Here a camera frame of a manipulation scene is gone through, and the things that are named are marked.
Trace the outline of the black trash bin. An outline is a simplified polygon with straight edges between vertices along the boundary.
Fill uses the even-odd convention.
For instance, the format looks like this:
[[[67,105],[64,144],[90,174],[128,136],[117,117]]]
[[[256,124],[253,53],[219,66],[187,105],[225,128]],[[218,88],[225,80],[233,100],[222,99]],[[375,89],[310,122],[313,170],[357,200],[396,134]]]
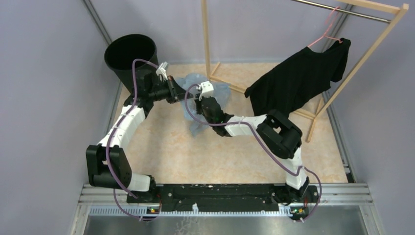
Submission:
[[[133,93],[132,63],[135,59],[142,59],[135,64],[137,77],[149,71],[155,73],[156,68],[147,64],[149,61],[157,65],[157,46],[148,36],[142,34],[130,34],[113,41],[105,50],[104,61],[120,79],[124,87]]]

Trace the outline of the blue plastic trash bag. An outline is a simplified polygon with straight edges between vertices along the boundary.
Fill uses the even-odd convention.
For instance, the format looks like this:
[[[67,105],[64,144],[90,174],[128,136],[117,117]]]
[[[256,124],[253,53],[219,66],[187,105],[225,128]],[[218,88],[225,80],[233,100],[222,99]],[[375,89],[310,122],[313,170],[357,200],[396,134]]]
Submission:
[[[231,91],[230,85],[221,82],[211,82],[214,87],[212,97],[207,98],[207,115],[196,114],[195,99],[198,99],[199,91],[197,86],[208,81],[208,79],[198,73],[190,73],[185,78],[178,81],[178,84],[188,90],[194,97],[188,97],[186,100],[181,101],[181,106],[184,109],[184,118],[191,121],[190,133],[193,137],[201,133],[203,130],[211,127],[214,132],[222,137],[230,137],[230,134],[226,131],[224,126],[220,126],[220,123],[226,123],[232,117],[232,115],[225,114],[223,108],[229,101]]]

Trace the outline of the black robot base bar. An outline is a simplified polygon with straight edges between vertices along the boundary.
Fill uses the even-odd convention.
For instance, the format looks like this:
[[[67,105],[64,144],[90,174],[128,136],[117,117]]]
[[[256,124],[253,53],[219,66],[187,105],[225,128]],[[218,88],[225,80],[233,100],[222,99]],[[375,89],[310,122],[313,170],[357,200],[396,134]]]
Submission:
[[[283,206],[316,203],[318,189],[295,192],[285,184],[163,184],[148,192],[135,191],[129,204],[161,205],[162,212],[276,212]]]

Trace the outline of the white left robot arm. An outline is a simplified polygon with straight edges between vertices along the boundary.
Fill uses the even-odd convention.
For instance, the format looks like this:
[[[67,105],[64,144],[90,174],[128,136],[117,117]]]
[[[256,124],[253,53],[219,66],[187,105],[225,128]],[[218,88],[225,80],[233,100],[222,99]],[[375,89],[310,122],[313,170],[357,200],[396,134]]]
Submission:
[[[165,100],[170,104],[193,95],[179,86],[172,76],[147,74],[136,77],[132,94],[125,100],[121,114],[108,134],[86,150],[88,178],[91,186],[122,189],[130,196],[152,202],[157,189],[150,175],[135,174],[126,157],[129,142],[145,121],[154,102]]]

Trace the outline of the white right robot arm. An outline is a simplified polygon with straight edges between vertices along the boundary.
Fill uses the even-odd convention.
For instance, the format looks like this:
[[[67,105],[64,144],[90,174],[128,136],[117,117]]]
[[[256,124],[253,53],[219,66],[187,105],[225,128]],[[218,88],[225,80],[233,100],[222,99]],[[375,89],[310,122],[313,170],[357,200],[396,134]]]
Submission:
[[[196,112],[222,137],[254,136],[266,153],[286,172],[287,196],[294,202],[307,195],[309,178],[301,157],[302,131],[276,110],[255,117],[225,113],[214,97],[195,99]]]

